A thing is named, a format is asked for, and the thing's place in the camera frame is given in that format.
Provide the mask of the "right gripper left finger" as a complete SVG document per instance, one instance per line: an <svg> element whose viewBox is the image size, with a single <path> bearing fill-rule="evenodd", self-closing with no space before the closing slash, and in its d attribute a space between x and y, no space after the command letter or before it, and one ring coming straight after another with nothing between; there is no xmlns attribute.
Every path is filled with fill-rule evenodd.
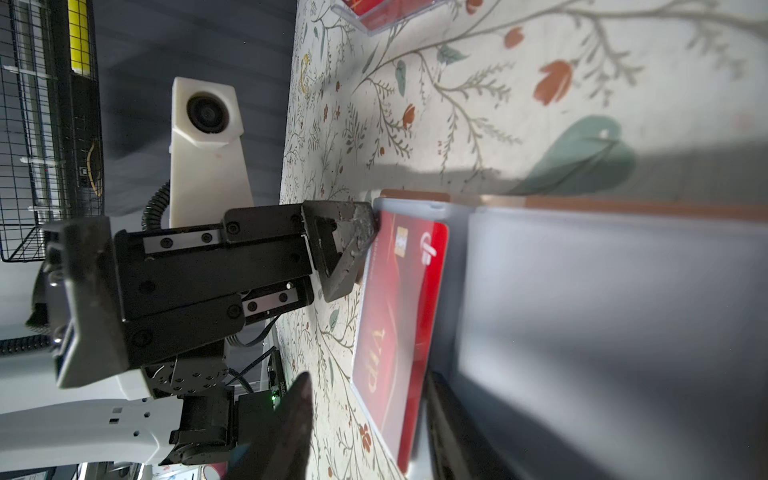
<svg viewBox="0 0 768 480"><path fill-rule="evenodd" d="M308 371L298 375L266 426L225 479L306 479L313 430L313 384Z"/></svg>

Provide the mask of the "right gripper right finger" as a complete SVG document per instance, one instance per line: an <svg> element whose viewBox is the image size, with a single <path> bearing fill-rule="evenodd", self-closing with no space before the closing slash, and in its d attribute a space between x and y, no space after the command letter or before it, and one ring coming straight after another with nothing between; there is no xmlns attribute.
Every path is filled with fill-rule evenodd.
<svg viewBox="0 0 768 480"><path fill-rule="evenodd" d="M519 479L438 372L425 378L426 425L435 479Z"/></svg>

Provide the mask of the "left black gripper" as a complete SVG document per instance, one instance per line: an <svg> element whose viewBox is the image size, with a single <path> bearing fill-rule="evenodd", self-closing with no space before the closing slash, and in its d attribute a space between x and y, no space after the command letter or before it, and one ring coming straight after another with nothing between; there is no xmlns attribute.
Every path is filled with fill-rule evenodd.
<svg viewBox="0 0 768 480"><path fill-rule="evenodd" d="M46 225L57 385L154 365L309 305L305 231L325 301L350 294L378 233L369 202L233 209L218 224L135 233L106 217Z"/></svg>

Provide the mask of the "pink leather card holder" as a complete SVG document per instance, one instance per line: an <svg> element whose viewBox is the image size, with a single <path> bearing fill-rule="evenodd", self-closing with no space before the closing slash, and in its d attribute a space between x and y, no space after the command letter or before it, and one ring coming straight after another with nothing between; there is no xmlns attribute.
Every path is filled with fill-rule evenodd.
<svg viewBox="0 0 768 480"><path fill-rule="evenodd" d="M767 475L767 211L385 193L450 237L438 372L519 479ZM425 378L407 472L435 479Z"/></svg>

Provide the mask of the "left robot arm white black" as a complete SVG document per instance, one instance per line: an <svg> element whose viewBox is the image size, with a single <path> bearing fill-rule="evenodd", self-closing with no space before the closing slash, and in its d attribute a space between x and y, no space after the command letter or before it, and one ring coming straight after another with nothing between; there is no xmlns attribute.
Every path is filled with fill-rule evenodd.
<svg viewBox="0 0 768 480"><path fill-rule="evenodd" d="M348 295L376 231L369 204L337 201L136 233L105 217L46 225L32 316L48 331L1 345L2 469L306 453L308 381L254 392L227 339Z"/></svg>

